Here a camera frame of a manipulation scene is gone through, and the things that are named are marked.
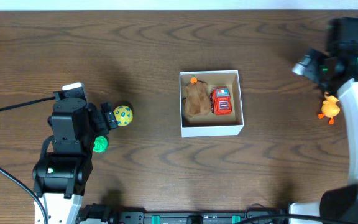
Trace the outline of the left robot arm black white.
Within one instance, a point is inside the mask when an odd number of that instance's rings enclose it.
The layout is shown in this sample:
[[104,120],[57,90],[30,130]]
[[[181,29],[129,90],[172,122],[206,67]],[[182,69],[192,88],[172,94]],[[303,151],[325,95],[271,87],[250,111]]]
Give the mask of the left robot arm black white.
[[34,166],[34,191],[47,223],[75,223],[93,170],[95,141],[117,122],[110,103],[97,108],[82,98],[66,98],[55,102],[48,123],[53,134]]

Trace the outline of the red toy fire truck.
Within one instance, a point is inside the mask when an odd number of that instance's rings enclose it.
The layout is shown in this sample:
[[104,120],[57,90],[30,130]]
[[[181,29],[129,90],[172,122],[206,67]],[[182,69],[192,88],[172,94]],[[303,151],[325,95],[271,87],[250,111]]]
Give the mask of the red toy fire truck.
[[211,112],[217,116],[232,113],[231,95],[228,88],[213,88],[210,93]]

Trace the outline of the brown plush capybara toy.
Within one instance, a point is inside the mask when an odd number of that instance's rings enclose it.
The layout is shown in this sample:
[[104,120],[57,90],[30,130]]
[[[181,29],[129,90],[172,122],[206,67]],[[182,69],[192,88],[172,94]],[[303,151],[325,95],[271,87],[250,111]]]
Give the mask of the brown plush capybara toy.
[[185,88],[186,96],[183,99],[185,114],[191,118],[194,116],[206,116],[211,112],[211,101],[208,95],[208,85],[197,79],[190,78],[190,83]]

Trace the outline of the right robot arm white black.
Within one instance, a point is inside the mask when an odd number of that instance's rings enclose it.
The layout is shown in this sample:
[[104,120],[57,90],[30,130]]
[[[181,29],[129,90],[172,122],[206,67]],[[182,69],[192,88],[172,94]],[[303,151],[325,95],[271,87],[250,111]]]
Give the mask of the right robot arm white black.
[[315,82],[327,100],[340,102],[349,143],[349,184],[328,190],[317,202],[291,204],[287,220],[358,223],[358,18],[331,20],[326,51],[309,49],[293,73]]

